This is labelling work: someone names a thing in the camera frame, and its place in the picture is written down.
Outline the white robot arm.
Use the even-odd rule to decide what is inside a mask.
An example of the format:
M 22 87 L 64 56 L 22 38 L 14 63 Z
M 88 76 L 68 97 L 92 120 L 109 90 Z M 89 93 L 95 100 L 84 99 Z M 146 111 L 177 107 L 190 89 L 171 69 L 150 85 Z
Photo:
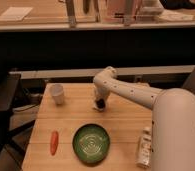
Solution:
M 151 171 L 195 171 L 195 94 L 120 81 L 111 66 L 93 83 L 95 101 L 114 93 L 152 111 Z

